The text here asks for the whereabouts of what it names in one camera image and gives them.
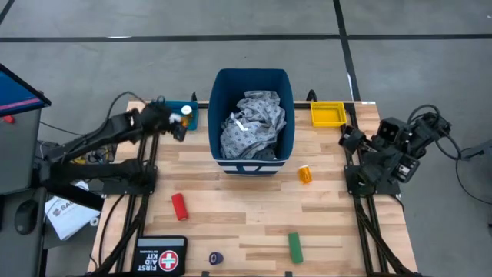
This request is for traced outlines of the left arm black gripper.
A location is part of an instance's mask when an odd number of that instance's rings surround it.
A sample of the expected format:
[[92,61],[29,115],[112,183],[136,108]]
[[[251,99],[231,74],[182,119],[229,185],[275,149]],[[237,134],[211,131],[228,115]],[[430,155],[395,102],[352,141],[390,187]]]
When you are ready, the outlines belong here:
[[185,140],[188,130],[183,125],[177,125],[182,122],[182,117],[173,113],[163,102],[148,103],[141,111],[140,122],[145,134],[172,132],[173,138],[179,142]]

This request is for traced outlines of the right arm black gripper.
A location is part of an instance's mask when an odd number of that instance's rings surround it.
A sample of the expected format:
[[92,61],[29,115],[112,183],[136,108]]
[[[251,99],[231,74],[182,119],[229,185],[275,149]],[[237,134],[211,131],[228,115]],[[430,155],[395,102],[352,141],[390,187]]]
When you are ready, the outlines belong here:
[[354,154],[356,151],[376,152],[377,149],[372,145],[372,141],[366,135],[351,125],[346,125],[338,143],[347,153]]

